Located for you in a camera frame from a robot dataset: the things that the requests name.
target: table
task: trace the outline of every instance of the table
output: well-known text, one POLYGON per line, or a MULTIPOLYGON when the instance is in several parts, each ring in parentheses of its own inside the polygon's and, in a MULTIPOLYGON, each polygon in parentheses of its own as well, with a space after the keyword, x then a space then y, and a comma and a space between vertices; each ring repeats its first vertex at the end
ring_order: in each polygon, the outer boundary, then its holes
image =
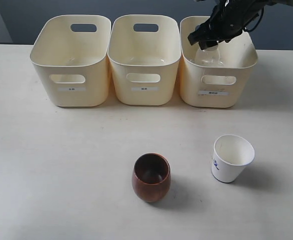
POLYGON ((293 51, 259 50, 229 109, 60 108, 29 60, 0 45, 0 240, 293 240, 293 51), (213 143, 249 140, 256 157, 232 184, 211 175, 213 143), (172 183, 149 204, 131 187, 135 160, 164 155, 172 183))

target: storage bin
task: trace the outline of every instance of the storage bin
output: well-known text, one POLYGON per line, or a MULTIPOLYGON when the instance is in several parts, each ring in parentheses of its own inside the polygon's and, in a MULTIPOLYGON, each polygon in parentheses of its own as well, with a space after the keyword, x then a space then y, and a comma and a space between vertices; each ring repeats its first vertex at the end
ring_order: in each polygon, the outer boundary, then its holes
POLYGON ((162 15, 126 15, 113 25, 108 48, 117 98, 158 106, 173 94, 181 45, 177 22, 162 15))
POLYGON ((110 20, 98 15, 62 15, 44 25, 30 59, 55 105, 92 107, 107 99, 110 32, 110 20))
POLYGON ((229 43, 218 44, 223 67, 209 67, 194 63, 199 45, 190 45, 188 35, 208 16, 190 16, 180 24, 182 60, 180 62, 180 94, 195 107, 228 108, 240 97, 253 66, 257 52, 247 32, 229 43))

